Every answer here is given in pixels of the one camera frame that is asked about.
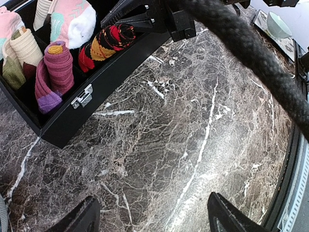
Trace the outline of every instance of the gray fabric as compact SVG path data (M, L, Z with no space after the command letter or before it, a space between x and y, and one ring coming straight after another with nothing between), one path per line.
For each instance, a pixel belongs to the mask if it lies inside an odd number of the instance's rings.
M0 232L7 232L8 231L8 212L5 205L5 202L0 195Z
M171 1L203 23L254 72L309 141L309 104L256 33L219 0Z

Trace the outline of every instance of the white bowl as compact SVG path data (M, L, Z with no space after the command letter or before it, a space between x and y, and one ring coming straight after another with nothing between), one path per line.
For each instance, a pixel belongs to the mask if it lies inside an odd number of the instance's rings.
M288 25L273 12L269 12L267 16L267 30L275 38L286 39L292 36L292 32Z

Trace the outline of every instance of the olive green sock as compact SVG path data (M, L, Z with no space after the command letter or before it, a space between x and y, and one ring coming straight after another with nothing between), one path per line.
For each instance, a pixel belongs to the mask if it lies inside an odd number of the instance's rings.
M3 59L2 76L13 90L18 90L26 82L26 79L17 55L10 46L9 40L3 45Z

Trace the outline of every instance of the purple sock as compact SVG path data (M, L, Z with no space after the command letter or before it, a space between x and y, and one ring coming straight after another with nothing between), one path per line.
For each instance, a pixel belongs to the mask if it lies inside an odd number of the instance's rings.
M60 94L50 89L49 73L44 61L41 60L36 72L35 98L37 99L39 110L42 114L47 114L58 105L62 99Z

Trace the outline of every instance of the cream sock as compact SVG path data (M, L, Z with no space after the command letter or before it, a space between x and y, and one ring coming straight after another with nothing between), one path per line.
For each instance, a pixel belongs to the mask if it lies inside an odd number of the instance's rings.
M25 78L29 80L35 77L37 66L43 59L43 54L30 29L22 27L16 31L12 35L10 45L16 52L19 63L23 67Z
M35 18L33 23L33 28L35 31L43 27L52 1L53 0L38 0L37 10L35 12Z

